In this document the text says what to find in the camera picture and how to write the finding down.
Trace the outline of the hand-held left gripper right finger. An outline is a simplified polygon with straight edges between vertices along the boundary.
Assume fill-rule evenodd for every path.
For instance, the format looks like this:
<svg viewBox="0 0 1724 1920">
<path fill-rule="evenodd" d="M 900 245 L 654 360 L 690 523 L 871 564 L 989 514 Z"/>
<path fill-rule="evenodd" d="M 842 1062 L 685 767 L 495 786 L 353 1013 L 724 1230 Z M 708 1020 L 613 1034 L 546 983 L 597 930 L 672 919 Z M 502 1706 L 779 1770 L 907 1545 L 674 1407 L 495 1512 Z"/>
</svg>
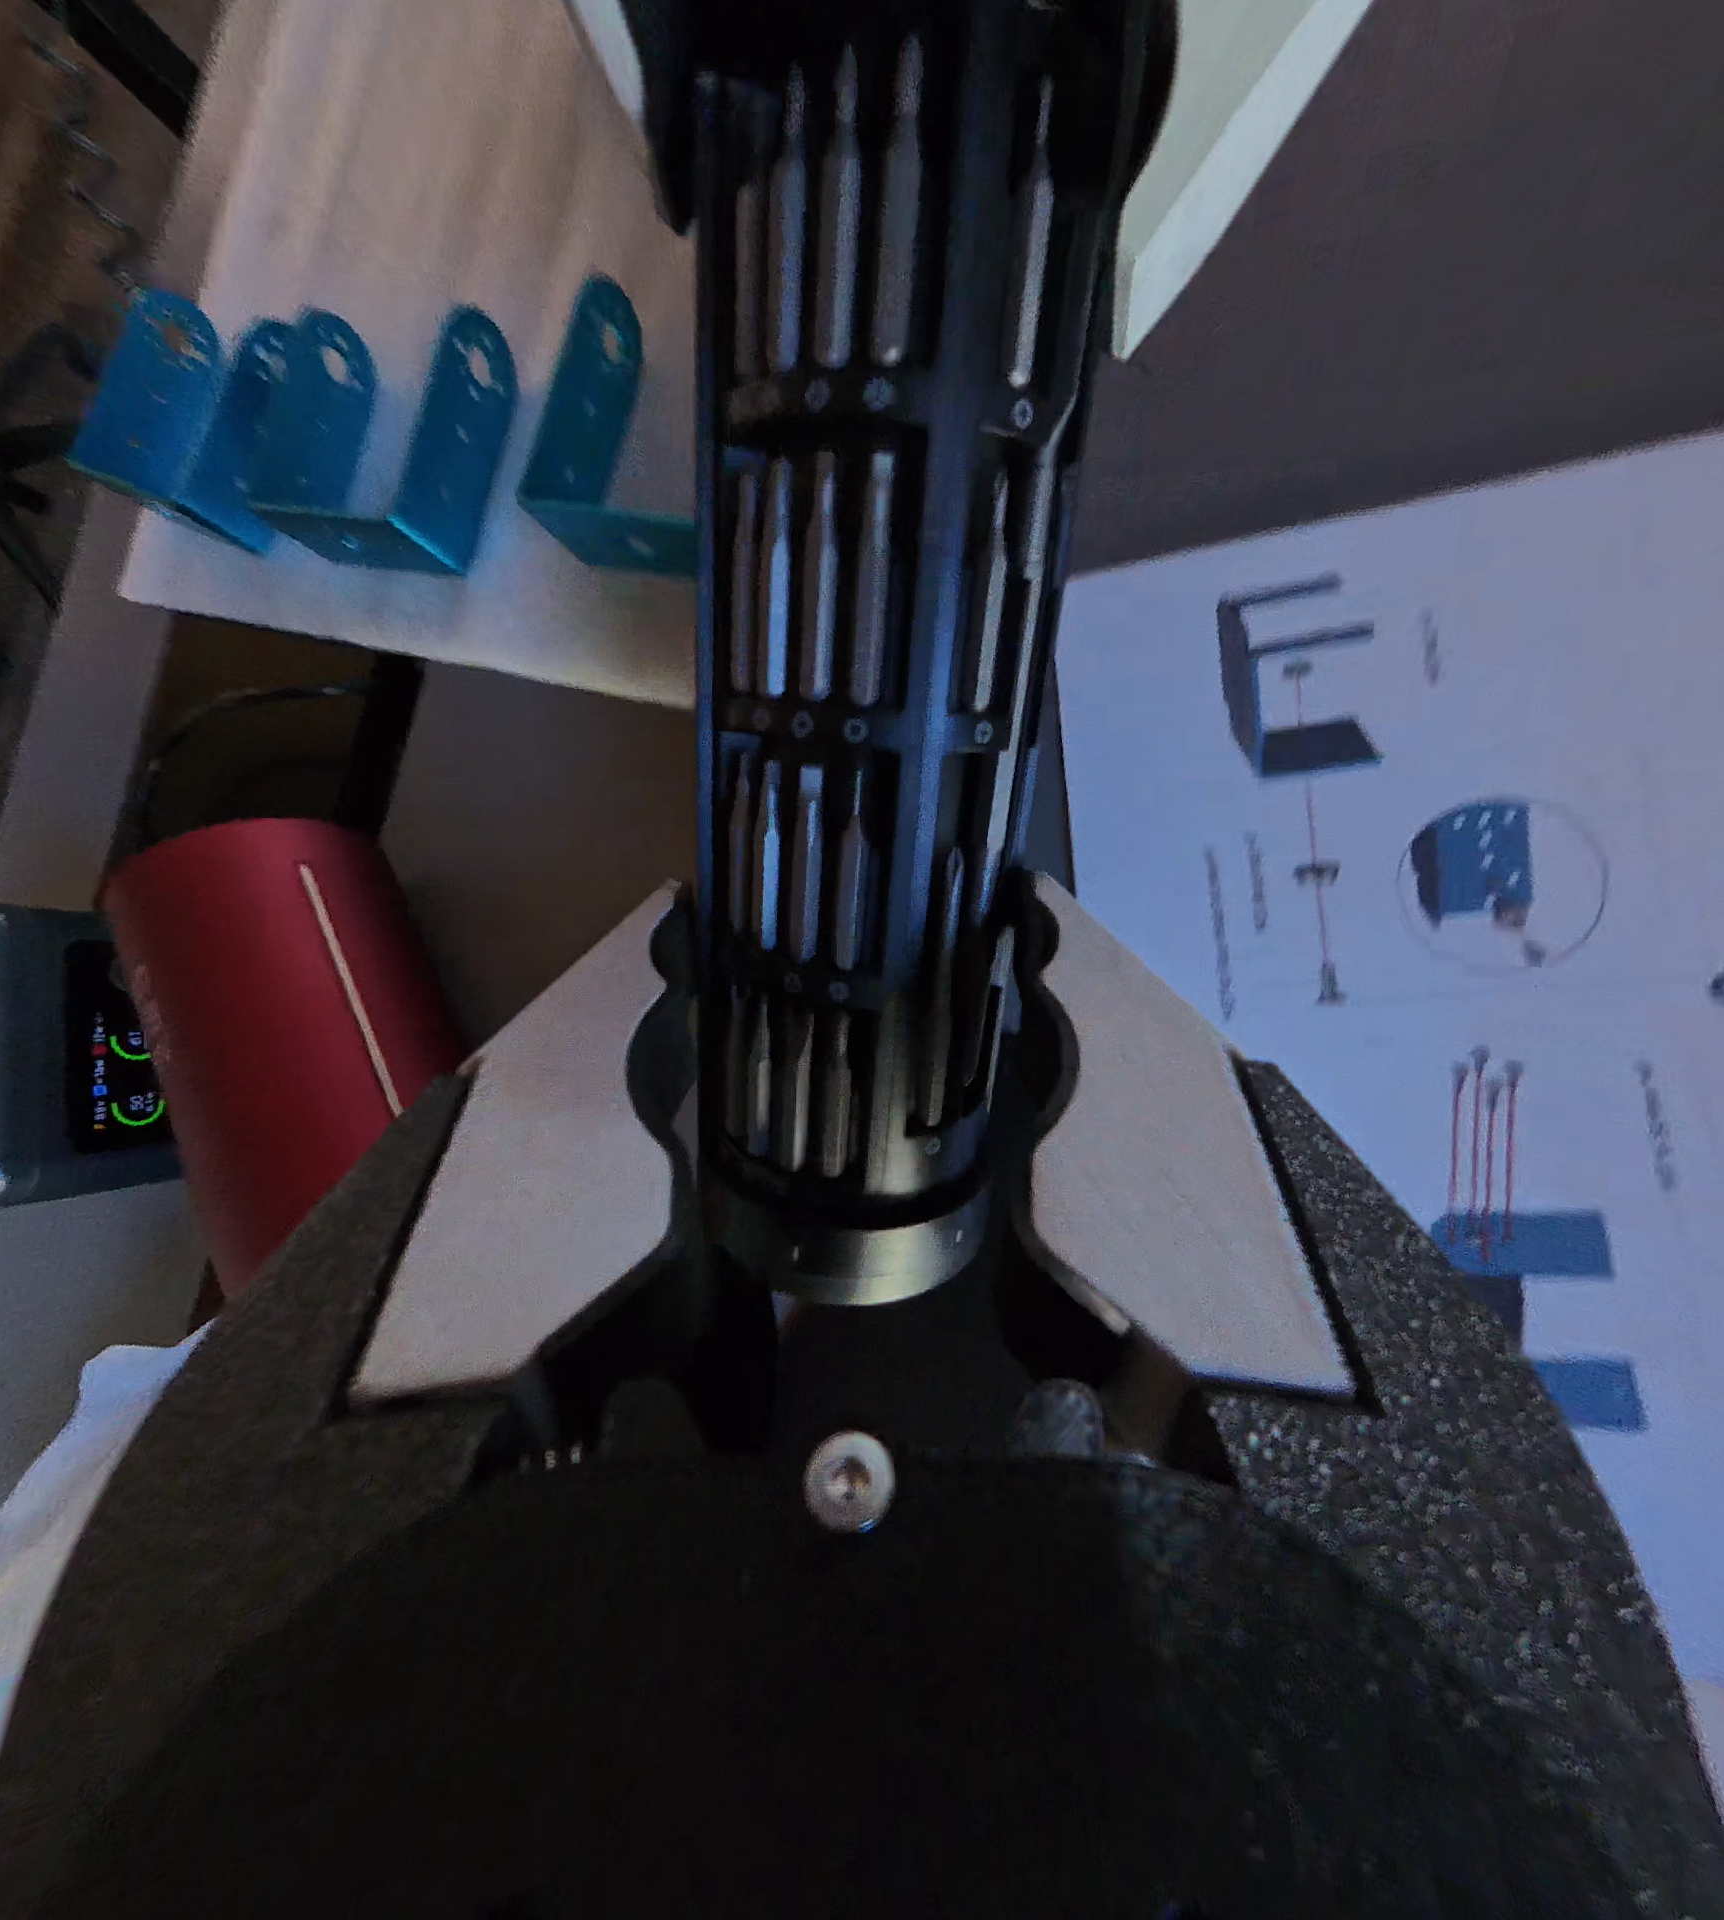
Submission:
<svg viewBox="0 0 1724 1920">
<path fill-rule="evenodd" d="M 1026 876 L 1026 1024 L 1054 1044 L 1018 1241 L 1114 1344 L 1103 1437 L 1188 1456 L 1220 1397 L 1356 1413 L 1360 1371 L 1223 1034 L 1051 876 Z"/>
</svg>

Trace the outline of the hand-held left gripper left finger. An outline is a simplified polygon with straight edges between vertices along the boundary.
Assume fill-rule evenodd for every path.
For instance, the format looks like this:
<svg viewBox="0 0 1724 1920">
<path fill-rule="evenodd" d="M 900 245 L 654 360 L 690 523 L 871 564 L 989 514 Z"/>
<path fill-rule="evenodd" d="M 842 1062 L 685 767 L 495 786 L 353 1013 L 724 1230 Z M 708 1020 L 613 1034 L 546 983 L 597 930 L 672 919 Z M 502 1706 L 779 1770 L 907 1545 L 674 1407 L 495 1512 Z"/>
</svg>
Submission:
<svg viewBox="0 0 1724 1920">
<path fill-rule="evenodd" d="M 504 1386 L 688 1249 L 693 932 L 657 884 L 469 1059 L 349 1403 Z"/>
</svg>

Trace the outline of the black bit holder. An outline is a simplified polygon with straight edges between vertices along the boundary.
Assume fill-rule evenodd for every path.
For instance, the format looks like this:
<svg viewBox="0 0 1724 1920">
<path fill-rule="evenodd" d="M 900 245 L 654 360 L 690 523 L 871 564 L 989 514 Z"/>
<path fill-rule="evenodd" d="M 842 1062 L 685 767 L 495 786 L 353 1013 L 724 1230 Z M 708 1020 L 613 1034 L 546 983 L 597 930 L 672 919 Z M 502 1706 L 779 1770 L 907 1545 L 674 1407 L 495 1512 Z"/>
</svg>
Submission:
<svg viewBox="0 0 1724 1920">
<path fill-rule="evenodd" d="M 803 1302 L 950 1283 L 991 1211 L 1120 217 L 1180 4 L 634 4 L 696 263 L 706 1237 Z"/>
</svg>

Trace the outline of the red cylindrical case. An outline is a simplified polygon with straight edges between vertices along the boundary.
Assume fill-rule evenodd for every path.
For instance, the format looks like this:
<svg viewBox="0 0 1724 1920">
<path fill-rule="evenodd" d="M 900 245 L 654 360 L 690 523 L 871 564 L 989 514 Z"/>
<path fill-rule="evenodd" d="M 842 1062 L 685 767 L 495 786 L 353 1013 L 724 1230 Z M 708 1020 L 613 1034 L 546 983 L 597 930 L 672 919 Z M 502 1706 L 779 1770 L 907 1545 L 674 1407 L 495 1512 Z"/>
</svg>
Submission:
<svg viewBox="0 0 1724 1920">
<path fill-rule="evenodd" d="M 389 862 L 353 828 L 181 832 L 113 869 L 101 909 L 236 1299 L 466 1042 Z"/>
</svg>

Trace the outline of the white instruction booklet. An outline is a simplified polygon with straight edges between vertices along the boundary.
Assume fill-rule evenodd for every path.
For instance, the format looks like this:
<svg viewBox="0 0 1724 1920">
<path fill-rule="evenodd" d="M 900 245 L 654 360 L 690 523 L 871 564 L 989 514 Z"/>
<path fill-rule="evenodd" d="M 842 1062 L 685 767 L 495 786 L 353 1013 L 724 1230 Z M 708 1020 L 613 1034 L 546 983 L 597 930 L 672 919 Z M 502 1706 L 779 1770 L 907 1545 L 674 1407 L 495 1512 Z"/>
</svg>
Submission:
<svg viewBox="0 0 1724 1920">
<path fill-rule="evenodd" d="M 1071 584 L 1077 898 L 1518 1328 L 1724 1683 L 1724 432 Z"/>
</svg>

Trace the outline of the white foam sheet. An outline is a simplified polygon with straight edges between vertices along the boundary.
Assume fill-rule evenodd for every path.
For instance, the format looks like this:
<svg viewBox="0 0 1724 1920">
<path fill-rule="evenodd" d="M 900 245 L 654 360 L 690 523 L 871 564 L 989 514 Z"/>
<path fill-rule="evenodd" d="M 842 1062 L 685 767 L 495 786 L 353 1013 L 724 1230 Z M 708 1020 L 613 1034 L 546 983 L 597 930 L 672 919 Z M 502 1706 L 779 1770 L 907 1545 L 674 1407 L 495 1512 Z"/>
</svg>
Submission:
<svg viewBox="0 0 1724 1920">
<path fill-rule="evenodd" d="M 349 505 L 378 514 L 453 306 L 500 328 L 517 383 L 464 576 L 249 555 L 140 502 L 119 593 L 378 655 L 663 709 L 699 704 L 691 581 L 588 568 L 517 505 L 577 293 L 613 278 L 639 322 L 634 427 L 607 500 L 698 525 L 698 265 L 657 205 L 634 4 L 232 4 L 202 87 L 211 180 L 189 302 L 233 346 L 324 311 L 378 372 Z M 1114 238 L 1111 353 L 1161 318 L 1307 106 L 1366 4 L 1177 4 L 1154 149 Z"/>
</svg>

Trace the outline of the large blue U bracket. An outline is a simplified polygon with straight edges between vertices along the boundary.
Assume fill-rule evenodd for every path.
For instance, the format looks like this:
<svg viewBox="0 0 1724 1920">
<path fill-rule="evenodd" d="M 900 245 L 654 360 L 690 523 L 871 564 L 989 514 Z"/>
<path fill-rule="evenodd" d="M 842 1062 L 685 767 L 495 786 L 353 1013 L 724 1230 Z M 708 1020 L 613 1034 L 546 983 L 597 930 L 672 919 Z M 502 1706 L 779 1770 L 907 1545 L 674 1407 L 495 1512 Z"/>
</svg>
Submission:
<svg viewBox="0 0 1724 1920">
<path fill-rule="evenodd" d="M 259 318 L 226 346 L 193 301 L 136 293 L 67 450 L 67 464 L 131 502 L 252 557 L 274 544 L 254 513 L 292 324 Z"/>
<path fill-rule="evenodd" d="M 517 395 L 509 344 L 485 311 L 456 304 L 444 317 L 393 492 L 378 513 L 349 502 L 378 372 L 345 318 L 305 309 L 254 324 L 230 387 L 226 487 L 249 523 L 328 564 L 466 576 Z"/>
<path fill-rule="evenodd" d="M 613 278 L 586 276 L 547 383 L 515 502 L 586 568 L 691 583 L 699 560 L 693 518 L 610 502 L 642 376 L 644 334 L 634 302 Z"/>
</svg>

